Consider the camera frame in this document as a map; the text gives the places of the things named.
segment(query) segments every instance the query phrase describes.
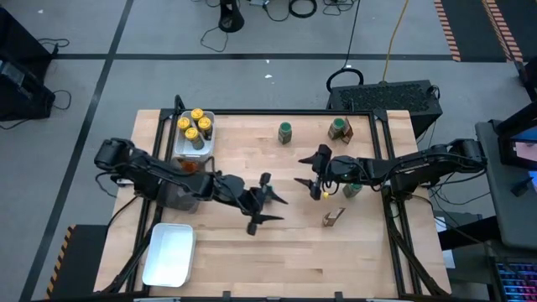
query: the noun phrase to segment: wooden tabletop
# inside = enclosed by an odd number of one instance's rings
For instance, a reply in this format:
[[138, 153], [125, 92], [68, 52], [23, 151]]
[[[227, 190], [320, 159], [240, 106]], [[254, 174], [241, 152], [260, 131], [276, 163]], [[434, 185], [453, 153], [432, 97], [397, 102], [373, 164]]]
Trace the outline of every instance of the wooden tabletop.
[[[138, 148], [153, 149], [158, 116], [159, 111], [138, 112], [132, 136]], [[305, 186], [293, 181], [294, 177], [315, 178], [310, 165], [297, 160], [311, 156], [320, 143], [327, 144], [333, 156], [374, 157], [367, 117], [349, 117], [354, 137], [348, 145], [326, 135], [333, 118], [217, 115], [216, 168], [242, 177], [247, 188], [258, 185], [259, 176], [269, 172], [275, 191], [289, 204], [266, 205], [263, 213], [285, 219], [265, 222], [252, 237], [245, 231], [248, 217], [230, 206], [202, 202], [195, 214], [164, 209], [162, 222], [194, 227], [194, 264], [190, 281], [183, 287], [152, 287], [151, 295], [214, 297], [230, 290], [237, 297], [330, 298], [336, 291], [346, 298], [397, 297], [380, 194], [364, 187], [350, 200], [340, 190], [328, 200], [315, 201]], [[388, 118], [396, 156], [417, 151], [408, 112], [388, 112]], [[293, 138], [284, 146], [277, 139], [281, 122], [290, 122], [293, 128]], [[382, 125], [377, 127], [386, 158]], [[422, 189], [415, 194], [428, 197]], [[114, 210], [132, 196], [132, 188], [119, 189]], [[141, 204], [127, 208], [112, 225], [95, 290], [105, 288], [131, 256]], [[322, 217], [340, 206], [347, 209], [336, 225], [323, 227]], [[436, 282], [451, 292], [430, 205], [413, 199], [406, 202], [406, 208], [416, 256]], [[408, 262], [402, 253], [401, 258], [405, 287], [412, 293]], [[137, 289], [142, 286], [144, 263], [145, 255], [139, 264]]]

